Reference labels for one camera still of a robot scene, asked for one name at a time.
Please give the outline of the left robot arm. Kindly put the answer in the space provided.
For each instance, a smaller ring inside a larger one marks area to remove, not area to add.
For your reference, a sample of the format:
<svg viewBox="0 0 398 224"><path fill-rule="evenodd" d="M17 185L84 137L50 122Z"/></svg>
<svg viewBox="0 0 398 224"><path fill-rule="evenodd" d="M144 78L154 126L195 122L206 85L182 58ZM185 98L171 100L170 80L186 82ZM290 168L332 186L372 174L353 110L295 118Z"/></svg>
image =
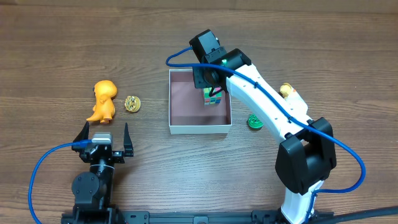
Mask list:
<svg viewBox="0 0 398 224"><path fill-rule="evenodd" d="M88 172L78 174L72 182L75 204L71 214L63 214L62 223L120 223L126 218L118 206L111 203L114 165L125 163L125 157L134 155L128 125L124 127L123 150L113 150L111 133L95 133L89 138L89 123L73 140L72 150L79 153Z"/></svg>

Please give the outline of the multicoloured puzzle cube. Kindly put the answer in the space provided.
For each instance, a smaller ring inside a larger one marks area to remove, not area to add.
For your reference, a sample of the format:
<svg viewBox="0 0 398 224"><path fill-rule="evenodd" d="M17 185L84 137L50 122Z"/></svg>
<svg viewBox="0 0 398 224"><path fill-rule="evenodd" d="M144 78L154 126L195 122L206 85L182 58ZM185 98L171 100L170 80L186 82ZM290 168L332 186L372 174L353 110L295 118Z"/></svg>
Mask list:
<svg viewBox="0 0 398 224"><path fill-rule="evenodd" d="M219 104L222 100L222 92L218 96L209 97L209 88L202 89L204 105L214 105Z"/></svg>

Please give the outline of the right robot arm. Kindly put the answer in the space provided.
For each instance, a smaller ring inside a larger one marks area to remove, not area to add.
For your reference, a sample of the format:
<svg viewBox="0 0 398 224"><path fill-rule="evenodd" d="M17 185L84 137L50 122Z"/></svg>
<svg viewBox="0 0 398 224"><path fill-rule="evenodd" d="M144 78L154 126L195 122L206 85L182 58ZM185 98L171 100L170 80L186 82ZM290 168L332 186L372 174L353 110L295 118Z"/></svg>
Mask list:
<svg viewBox="0 0 398 224"><path fill-rule="evenodd" d="M282 219L288 223L309 221L315 192L336 167L331 124L325 118L310 118L307 104L290 85L287 93L276 92L239 49L191 49L199 60L193 66L195 86L220 87L242 101L278 144L275 170L285 185Z"/></svg>

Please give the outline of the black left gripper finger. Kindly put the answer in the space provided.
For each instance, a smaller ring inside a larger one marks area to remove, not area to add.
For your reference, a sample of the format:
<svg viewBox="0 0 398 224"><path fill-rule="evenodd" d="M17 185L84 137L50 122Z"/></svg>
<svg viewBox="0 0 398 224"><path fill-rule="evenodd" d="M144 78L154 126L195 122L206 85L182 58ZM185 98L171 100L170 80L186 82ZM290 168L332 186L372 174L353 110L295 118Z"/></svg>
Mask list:
<svg viewBox="0 0 398 224"><path fill-rule="evenodd" d="M124 157L133 157L134 156L134 149L133 149L131 137L129 135L129 128L128 128L128 124L127 123L125 123L125 127L124 127L123 146L124 146Z"/></svg>
<svg viewBox="0 0 398 224"><path fill-rule="evenodd" d="M71 149L75 152L81 152L84 151L87 143L81 143L81 141L86 141L88 140L89 136L89 131L90 131L90 124L87 121L83 127L83 129L80 131L80 133L77 135L77 137L73 140L73 142L77 142L77 145L73 145Z"/></svg>

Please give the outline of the white plush duck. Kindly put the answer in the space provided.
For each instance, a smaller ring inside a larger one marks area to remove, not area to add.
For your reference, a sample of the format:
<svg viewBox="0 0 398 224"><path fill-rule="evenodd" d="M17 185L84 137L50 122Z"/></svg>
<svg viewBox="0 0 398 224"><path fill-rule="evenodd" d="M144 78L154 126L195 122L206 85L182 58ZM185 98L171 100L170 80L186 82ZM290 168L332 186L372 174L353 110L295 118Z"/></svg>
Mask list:
<svg viewBox="0 0 398 224"><path fill-rule="evenodd" d="M308 106L296 89L289 83L284 83L279 89L280 95L293 108L307 114Z"/></svg>

